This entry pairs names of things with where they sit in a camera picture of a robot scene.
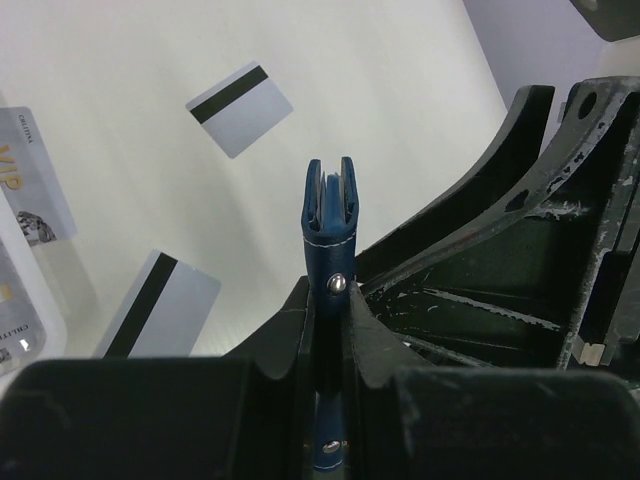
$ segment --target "card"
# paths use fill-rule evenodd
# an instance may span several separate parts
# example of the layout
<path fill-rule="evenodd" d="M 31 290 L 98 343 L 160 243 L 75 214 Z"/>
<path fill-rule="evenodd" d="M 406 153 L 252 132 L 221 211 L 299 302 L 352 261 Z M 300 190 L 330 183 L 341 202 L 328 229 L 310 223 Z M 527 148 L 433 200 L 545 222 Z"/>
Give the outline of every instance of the card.
<path fill-rule="evenodd" d="M 240 155 L 293 112 L 256 62 L 187 103 L 187 109 L 230 158 Z"/>
<path fill-rule="evenodd" d="M 29 245 L 75 235 L 69 205 L 28 108 L 0 108 L 0 186 Z"/>
<path fill-rule="evenodd" d="M 95 356 L 189 356 L 220 287 L 218 280 L 186 263 L 152 252 Z"/>

